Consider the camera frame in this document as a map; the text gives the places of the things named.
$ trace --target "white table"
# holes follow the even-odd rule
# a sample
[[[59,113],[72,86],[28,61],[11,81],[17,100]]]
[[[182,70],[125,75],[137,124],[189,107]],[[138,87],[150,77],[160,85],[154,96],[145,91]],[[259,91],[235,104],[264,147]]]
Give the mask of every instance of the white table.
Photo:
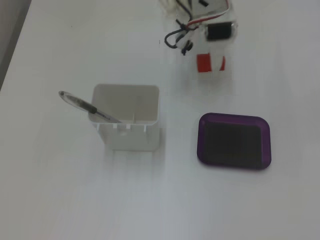
[[[210,79],[164,45],[177,26],[156,0],[32,1],[0,91],[0,239],[319,238],[319,1],[233,3],[239,35]],[[98,83],[159,86],[159,151],[110,151],[58,96]],[[266,119],[270,167],[200,164],[210,112]]]

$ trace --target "gray wall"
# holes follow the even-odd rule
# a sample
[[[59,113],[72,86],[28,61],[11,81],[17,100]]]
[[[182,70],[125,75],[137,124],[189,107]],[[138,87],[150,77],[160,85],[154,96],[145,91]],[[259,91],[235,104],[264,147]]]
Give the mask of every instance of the gray wall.
[[[0,88],[31,0],[0,0]]]

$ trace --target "cable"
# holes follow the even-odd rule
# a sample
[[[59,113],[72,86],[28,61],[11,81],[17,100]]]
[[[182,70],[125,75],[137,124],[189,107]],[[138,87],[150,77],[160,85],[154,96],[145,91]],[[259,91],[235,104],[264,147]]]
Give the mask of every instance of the cable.
[[[205,18],[198,18],[198,19],[195,19],[195,20],[190,20],[186,26],[189,27],[189,26],[191,26],[193,24],[198,24],[198,23],[202,23],[202,22],[205,22],[205,21],[208,21],[208,20],[212,20],[212,19],[216,19],[218,17],[221,17],[222,15],[227,13],[231,8],[229,0],[225,0],[225,3],[226,3],[226,7],[227,7],[227,9],[225,11],[223,11],[223,12],[217,14],[217,15],[214,15],[214,16],[209,16],[209,17],[205,17]]]
[[[191,12],[186,8],[185,5],[182,4],[182,2],[180,2],[179,0],[175,0],[176,3],[178,5],[180,5],[180,7],[189,15],[189,21],[191,21],[193,19],[192,17],[192,14]],[[176,23],[180,26],[180,29],[179,30],[176,30],[176,31],[173,31],[173,32],[170,32],[169,34],[167,34],[165,37],[164,37],[164,43],[171,49],[176,49],[177,48],[177,45],[171,45],[169,42],[168,42],[168,38],[172,35],[175,35],[175,34],[178,34],[178,33],[181,33],[183,31],[186,31],[186,33],[188,33],[189,31],[194,31],[196,30],[198,27],[195,27],[195,28],[189,28],[187,27],[187,25],[181,23],[178,19],[175,20]]]
[[[189,15],[189,22],[193,19],[191,12],[186,8],[185,5],[182,4],[179,0],[175,0],[177,4],[180,5],[180,7]]]
[[[168,37],[170,37],[170,36],[172,36],[172,35],[175,35],[175,34],[177,34],[177,33],[180,33],[180,32],[182,32],[182,31],[184,31],[184,29],[181,28],[181,29],[179,29],[179,30],[170,32],[169,34],[167,34],[167,35],[164,37],[164,43],[165,43],[169,48],[171,48],[171,49],[176,49],[176,48],[177,48],[177,45],[171,45],[171,44],[167,41],[167,39],[168,39]]]

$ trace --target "white plastic container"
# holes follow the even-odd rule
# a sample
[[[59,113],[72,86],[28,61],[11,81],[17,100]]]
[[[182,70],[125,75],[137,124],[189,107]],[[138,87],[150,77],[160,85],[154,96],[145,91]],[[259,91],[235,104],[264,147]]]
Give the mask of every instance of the white plastic container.
[[[108,123],[89,113],[89,120],[113,150],[154,151],[159,147],[159,88],[153,85],[99,84],[92,105],[120,120]]]

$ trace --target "red wire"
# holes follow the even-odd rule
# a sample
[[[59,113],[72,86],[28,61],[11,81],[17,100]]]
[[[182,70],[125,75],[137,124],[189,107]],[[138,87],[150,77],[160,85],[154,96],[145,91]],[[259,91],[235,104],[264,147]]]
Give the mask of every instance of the red wire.
[[[227,10],[228,10],[229,7],[230,7],[229,0],[225,0],[225,3],[226,3]],[[216,15],[216,16],[209,16],[207,18],[201,18],[201,19],[198,19],[198,20],[193,20],[193,21],[188,22],[188,24],[186,26],[189,27],[190,25],[193,25],[193,24],[198,24],[198,23],[201,23],[201,22],[204,22],[204,21],[208,21],[208,20],[211,20],[211,19],[216,19],[218,17],[221,17],[224,14],[225,13],[222,13],[222,14]]]

